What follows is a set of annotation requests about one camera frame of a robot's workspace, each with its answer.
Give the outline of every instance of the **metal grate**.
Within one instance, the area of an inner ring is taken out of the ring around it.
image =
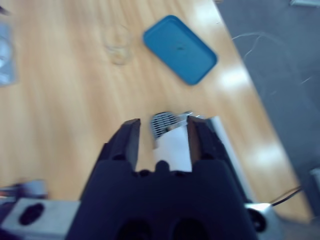
[[[154,115],[151,119],[151,129],[155,139],[161,137],[167,132],[167,128],[178,122],[176,116],[169,111]]]

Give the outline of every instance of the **clear plastic cup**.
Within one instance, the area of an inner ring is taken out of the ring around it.
[[[102,38],[112,63],[124,65],[130,60],[132,35],[125,26],[121,24],[106,26]]]

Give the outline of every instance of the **circular hole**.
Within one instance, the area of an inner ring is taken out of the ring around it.
[[[117,240],[150,240],[151,229],[144,220],[130,220],[125,223],[117,234]]]
[[[195,219],[181,219],[174,227],[172,240],[209,240],[204,225]]]
[[[38,218],[41,217],[45,210],[45,206],[42,203],[36,203],[28,206],[19,218],[21,225],[27,226],[34,223]]]
[[[258,232],[261,233],[263,232],[266,227],[267,227],[267,222],[264,216],[258,212],[257,210],[254,210],[252,208],[248,208],[248,212],[250,215],[250,218],[253,222],[254,229]]]
[[[146,177],[146,176],[149,176],[150,173],[151,173],[151,172],[150,172],[149,170],[144,169],[144,170],[141,170],[141,171],[139,172],[139,175],[140,175],[141,177]]]
[[[176,177],[180,177],[180,178],[186,176],[186,173],[183,172],[183,171],[175,171],[173,174],[174,174]]]

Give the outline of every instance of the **blue tray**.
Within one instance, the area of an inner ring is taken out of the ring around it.
[[[199,83],[217,64],[217,55],[173,15],[166,16],[144,32],[143,41],[189,85]]]

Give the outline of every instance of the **gray carpet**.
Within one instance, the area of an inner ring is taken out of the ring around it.
[[[320,8],[289,0],[218,4],[315,215],[320,192]]]

